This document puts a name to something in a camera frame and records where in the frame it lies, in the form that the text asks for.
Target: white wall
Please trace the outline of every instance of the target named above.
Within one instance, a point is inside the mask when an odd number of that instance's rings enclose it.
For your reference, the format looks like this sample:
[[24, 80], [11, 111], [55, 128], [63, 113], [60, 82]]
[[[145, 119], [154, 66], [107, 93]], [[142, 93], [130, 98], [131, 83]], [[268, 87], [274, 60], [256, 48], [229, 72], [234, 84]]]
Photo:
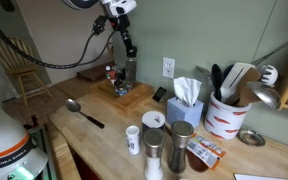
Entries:
[[[90, 9], [74, 10], [61, 0], [16, 0], [27, 28], [34, 40], [41, 59], [50, 64], [71, 64], [80, 59], [87, 38], [91, 34], [94, 20], [103, 14], [100, 4]], [[93, 37], [85, 55], [85, 61], [92, 60], [105, 45], [112, 28], [106, 24], [106, 31]], [[107, 52], [97, 62], [68, 70], [47, 68], [53, 84], [76, 76], [76, 73], [111, 60]]]

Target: utensil holder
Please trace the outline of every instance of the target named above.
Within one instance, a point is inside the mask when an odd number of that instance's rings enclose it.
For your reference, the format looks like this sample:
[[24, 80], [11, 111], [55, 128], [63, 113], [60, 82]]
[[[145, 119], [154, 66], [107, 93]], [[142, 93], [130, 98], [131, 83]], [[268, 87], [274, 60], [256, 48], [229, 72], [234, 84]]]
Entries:
[[204, 123], [205, 129], [218, 138], [227, 140], [234, 138], [252, 104], [245, 107], [234, 107], [218, 101], [214, 97], [214, 92], [210, 97]]

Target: green light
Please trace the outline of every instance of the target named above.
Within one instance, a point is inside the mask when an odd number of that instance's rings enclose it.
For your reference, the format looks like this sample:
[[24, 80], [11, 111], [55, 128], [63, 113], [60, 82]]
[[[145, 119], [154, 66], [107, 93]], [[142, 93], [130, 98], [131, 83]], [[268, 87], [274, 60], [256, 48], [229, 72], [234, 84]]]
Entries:
[[33, 180], [34, 179], [34, 175], [22, 166], [16, 168], [15, 171], [13, 171], [9, 175], [9, 177], [11, 177], [11, 179], [18, 179], [18, 180]]

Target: blue tissue box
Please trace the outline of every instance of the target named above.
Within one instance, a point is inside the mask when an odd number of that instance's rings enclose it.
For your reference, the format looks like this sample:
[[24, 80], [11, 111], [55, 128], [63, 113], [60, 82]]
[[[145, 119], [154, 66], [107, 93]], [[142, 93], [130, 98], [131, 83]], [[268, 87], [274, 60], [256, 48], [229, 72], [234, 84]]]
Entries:
[[166, 122], [171, 125], [174, 121], [184, 120], [196, 128], [200, 124], [203, 105], [204, 103], [197, 100], [195, 106], [186, 107], [178, 103], [176, 97], [173, 97], [167, 100]]

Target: wall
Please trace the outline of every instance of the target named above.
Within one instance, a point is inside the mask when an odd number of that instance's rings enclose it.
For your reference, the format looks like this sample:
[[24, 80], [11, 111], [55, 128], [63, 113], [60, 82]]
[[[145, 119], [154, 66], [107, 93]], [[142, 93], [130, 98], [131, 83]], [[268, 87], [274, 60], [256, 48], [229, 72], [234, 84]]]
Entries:
[[[173, 80], [162, 77], [162, 58], [175, 61], [175, 78], [201, 81], [199, 100], [206, 109], [210, 83], [195, 69], [223, 69], [234, 62], [251, 63], [288, 41], [288, 1], [283, 0], [138, 0], [129, 14], [133, 42], [138, 47], [137, 79], [167, 88]], [[113, 37], [117, 62], [125, 64], [125, 47]], [[288, 67], [288, 47], [265, 62], [281, 75]], [[253, 105], [245, 125], [288, 144], [288, 110], [276, 111], [263, 103]]]
[[[91, 34], [94, 20], [103, 15], [100, 4], [90, 9], [73, 10], [62, 1], [17, 0], [29, 32], [44, 62], [71, 64], [80, 59], [87, 38]], [[112, 28], [92, 38], [85, 60], [94, 59], [103, 49]], [[68, 70], [46, 69], [53, 84], [75, 77], [76, 73], [110, 61], [107, 51], [95, 63]]]
[[[40, 59], [39, 54], [34, 46], [33, 40], [28, 32], [28, 29], [25, 25], [19, 7], [16, 2], [12, 1], [15, 6], [14, 12], [6, 12], [0, 6], [0, 29], [4, 32], [4, 34], [8, 37], [21, 37], [29, 42], [34, 50], [35, 57]], [[38, 76], [45, 84], [50, 84], [50, 79], [45, 71], [45, 68], [39, 67], [37, 71]], [[17, 85], [17, 81], [13, 78], [10, 79], [17, 89], [20, 92], [20, 88]]]

